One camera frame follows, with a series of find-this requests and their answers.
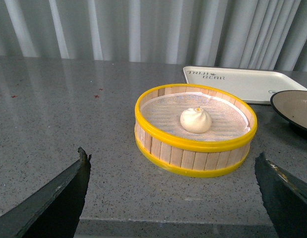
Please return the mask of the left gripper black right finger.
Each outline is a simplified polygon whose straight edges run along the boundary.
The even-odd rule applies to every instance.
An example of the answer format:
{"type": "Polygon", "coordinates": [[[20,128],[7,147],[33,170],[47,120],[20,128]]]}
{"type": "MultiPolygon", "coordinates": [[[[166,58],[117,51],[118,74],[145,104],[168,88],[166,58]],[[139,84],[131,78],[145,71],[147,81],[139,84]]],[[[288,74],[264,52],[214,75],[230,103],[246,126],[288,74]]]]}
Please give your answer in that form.
{"type": "Polygon", "coordinates": [[[263,205],[280,238],[307,238],[307,183],[267,160],[255,159],[263,205]]]}

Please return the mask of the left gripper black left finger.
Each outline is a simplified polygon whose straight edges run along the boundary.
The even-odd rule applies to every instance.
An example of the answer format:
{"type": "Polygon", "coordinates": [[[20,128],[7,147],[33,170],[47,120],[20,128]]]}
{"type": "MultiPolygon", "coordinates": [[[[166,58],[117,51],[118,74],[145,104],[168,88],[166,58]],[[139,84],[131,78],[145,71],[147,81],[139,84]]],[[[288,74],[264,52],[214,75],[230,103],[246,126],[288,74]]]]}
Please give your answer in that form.
{"type": "Polygon", "coordinates": [[[91,156],[78,153],[75,163],[0,216],[0,238],[74,237],[91,171],[91,156]]]}

